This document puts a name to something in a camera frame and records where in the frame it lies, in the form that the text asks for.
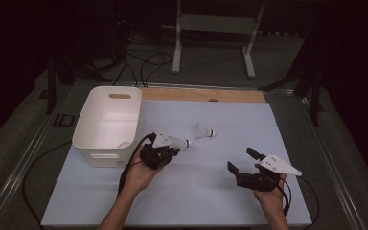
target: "human hand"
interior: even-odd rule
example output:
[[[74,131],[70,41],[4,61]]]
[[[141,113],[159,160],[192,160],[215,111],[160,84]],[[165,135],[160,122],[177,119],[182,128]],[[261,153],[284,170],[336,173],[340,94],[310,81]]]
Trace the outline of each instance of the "human hand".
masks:
[[[141,150],[142,147],[140,147],[137,152],[134,153],[135,156],[130,163],[124,186],[124,190],[130,190],[135,194],[139,194],[141,191],[146,189],[157,173],[162,170],[153,170],[146,166],[139,156],[139,152]]]
[[[283,189],[286,180],[285,174],[280,174],[283,180],[280,180],[279,186]],[[271,192],[261,192],[253,190],[254,196],[259,200],[265,217],[272,229],[288,229],[286,216],[283,212],[283,194],[275,188]]]

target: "bin handle cutout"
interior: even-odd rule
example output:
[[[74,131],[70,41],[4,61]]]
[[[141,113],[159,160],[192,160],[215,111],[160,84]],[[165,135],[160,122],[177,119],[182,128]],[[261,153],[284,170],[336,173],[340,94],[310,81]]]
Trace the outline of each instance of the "bin handle cutout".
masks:
[[[109,94],[108,97],[111,99],[131,99],[132,98],[132,96],[128,94]]]
[[[91,154],[91,157],[94,159],[118,159],[118,154],[106,154],[106,153],[93,153]]]

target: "metal frame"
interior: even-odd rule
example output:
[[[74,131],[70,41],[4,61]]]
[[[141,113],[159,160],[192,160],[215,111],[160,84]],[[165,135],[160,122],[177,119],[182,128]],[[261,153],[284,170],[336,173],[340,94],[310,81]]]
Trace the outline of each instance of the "metal frame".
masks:
[[[349,192],[341,174],[339,173],[339,169],[337,168],[334,162],[334,159],[331,155],[331,152],[328,149],[328,146],[326,145],[324,141],[321,131],[319,130],[317,126],[314,126],[311,121],[311,116],[307,110],[307,108],[310,107],[310,105],[307,102],[306,98],[304,98],[300,102],[300,106],[302,109],[307,111],[304,114],[306,115],[308,126],[311,127],[311,130],[316,137],[318,145],[321,148],[322,154],[320,155],[320,157],[324,161],[325,169],[327,170],[328,175],[331,179],[331,182],[333,183],[336,194],[338,195],[341,206],[346,214],[346,217],[349,223],[351,224],[352,229],[366,230],[367,227],[362,217],[360,216],[360,213],[358,212],[357,207],[355,206],[351,193]]]
[[[249,17],[223,17],[209,15],[193,15],[181,13],[181,0],[177,0],[177,18],[175,27],[175,49],[172,61],[172,72],[178,74],[181,62],[181,31],[206,31],[206,32],[226,32],[250,35],[249,41],[242,48],[244,64],[246,66],[247,77],[255,78],[256,73],[253,67],[250,52],[256,39],[256,34],[262,19],[265,5],[259,7],[259,11],[254,18]]]

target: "metal stand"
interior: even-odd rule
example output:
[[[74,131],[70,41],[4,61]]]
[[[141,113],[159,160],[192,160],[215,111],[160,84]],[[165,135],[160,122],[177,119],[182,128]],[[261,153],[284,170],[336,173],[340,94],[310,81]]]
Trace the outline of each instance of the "metal stand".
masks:
[[[175,50],[172,61],[172,71],[178,74],[181,61],[181,31],[193,30],[204,32],[226,32],[250,35],[249,42],[243,47],[244,63],[246,65],[247,77],[255,78],[250,51],[252,50],[256,34],[259,29],[265,5],[259,7],[255,18],[248,17],[227,17],[210,15],[193,15],[181,13],[181,0],[177,0],[177,18],[175,27]]]

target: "dark background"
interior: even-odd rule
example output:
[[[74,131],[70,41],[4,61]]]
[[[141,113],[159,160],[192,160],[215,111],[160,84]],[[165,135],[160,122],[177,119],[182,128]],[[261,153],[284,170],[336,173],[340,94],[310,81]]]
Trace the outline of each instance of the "dark background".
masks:
[[[175,1],[113,1],[113,11],[109,11],[107,2],[0,0],[0,126],[33,90],[35,78],[46,70],[47,59],[54,52],[61,51],[84,63],[92,58],[114,58],[123,52],[123,35],[130,29],[158,37],[161,25],[175,24]],[[183,11],[221,14],[223,4],[225,13],[245,16],[249,13],[247,2],[188,0]],[[79,16],[84,6],[93,9],[85,22]],[[322,35],[310,37],[310,29],[322,12],[332,18],[332,25],[324,30],[327,39]],[[86,24],[92,21],[102,26]],[[112,24],[118,26],[110,29]],[[313,42],[304,45],[296,59],[302,65],[307,63],[299,59],[314,57],[310,54],[324,42],[332,43],[332,49],[326,52],[322,85],[329,90],[368,166],[368,1],[273,2],[264,10],[260,30],[264,35],[278,32],[310,37]],[[120,49],[110,54],[112,41],[106,37],[117,40]]]

